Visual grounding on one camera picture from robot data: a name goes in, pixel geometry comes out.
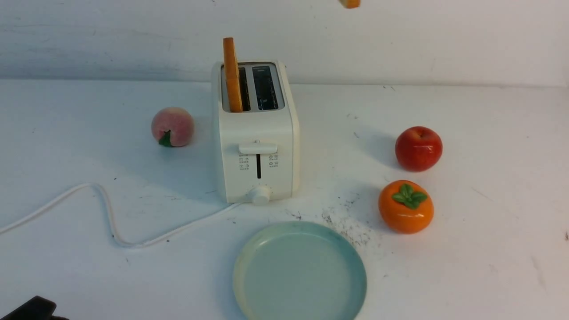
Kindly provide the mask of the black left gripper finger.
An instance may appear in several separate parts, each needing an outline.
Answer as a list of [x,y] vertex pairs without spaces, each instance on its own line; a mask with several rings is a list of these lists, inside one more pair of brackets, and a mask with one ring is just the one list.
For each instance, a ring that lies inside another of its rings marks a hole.
[[2,320],[68,320],[62,316],[55,316],[54,312],[57,304],[47,300],[42,296],[35,296],[16,308]]

